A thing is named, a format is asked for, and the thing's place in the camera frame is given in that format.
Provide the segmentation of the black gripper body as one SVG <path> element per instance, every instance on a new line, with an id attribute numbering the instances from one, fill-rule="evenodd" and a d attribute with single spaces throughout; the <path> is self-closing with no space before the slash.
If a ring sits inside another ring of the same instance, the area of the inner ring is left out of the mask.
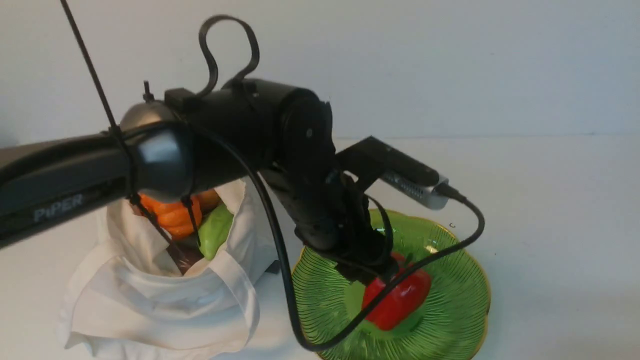
<path id="1" fill-rule="evenodd" d="M 334 262 L 346 280 L 387 284 L 399 269 L 393 237 L 373 228 L 369 205 L 349 175 L 332 170 L 302 194 L 301 209 L 292 217 L 294 231 L 305 246 Z"/>

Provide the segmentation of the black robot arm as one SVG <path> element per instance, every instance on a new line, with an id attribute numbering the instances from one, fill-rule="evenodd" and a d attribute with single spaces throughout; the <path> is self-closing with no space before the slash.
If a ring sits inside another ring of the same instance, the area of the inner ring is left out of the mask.
<path id="1" fill-rule="evenodd" d="M 393 237 L 371 227 L 363 190 L 346 176 L 332 139 L 330 104 L 309 89 L 234 80 L 192 98 L 185 89 L 134 105 L 151 123 L 4 148 L 1 246 L 6 248 L 137 193 L 180 201 L 240 178 L 254 183 L 279 256 L 285 245 L 267 188 L 307 246 L 350 281 L 390 281 Z"/>

